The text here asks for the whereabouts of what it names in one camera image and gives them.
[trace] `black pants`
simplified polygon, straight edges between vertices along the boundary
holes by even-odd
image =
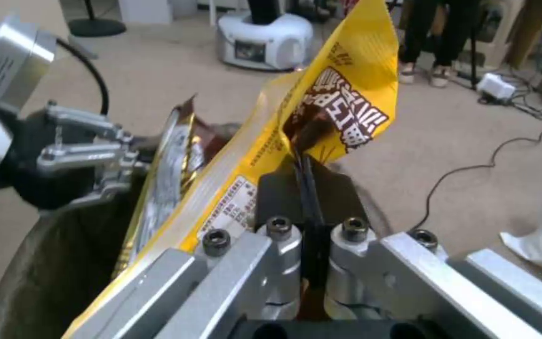
[[[449,15],[441,44],[434,49],[434,65],[450,66],[456,60],[470,36],[480,0],[413,0],[413,9],[405,31],[405,44],[400,49],[400,61],[415,62],[422,51],[428,30],[434,21],[439,3],[449,5]]]

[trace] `chocolate snack package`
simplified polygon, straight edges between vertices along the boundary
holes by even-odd
[[[211,228],[252,227],[256,183],[286,156],[322,163],[357,152],[396,118],[398,40],[383,0],[360,0],[307,69],[264,85],[235,137],[198,175],[132,264],[67,330],[72,335],[169,247],[193,251]]]

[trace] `black stand base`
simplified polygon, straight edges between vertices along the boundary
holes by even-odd
[[[77,19],[68,23],[74,36],[102,37],[115,36],[127,30],[122,22],[110,19]]]

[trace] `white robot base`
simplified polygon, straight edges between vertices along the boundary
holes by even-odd
[[[217,24],[217,55],[241,67],[288,70],[310,59],[312,25],[286,13],[269,25],[255,25],[249,12],[230,13]]]

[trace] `white sneaker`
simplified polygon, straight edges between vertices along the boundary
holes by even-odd
[[[432,74],[430,75],[430,85],[438,88],[445,88],[449,83],[451,77],[450,66],[437,65],[432,68]]]
[[[402,84],[415,82],[415,64],[413,62],[399,65],[399,82]]]

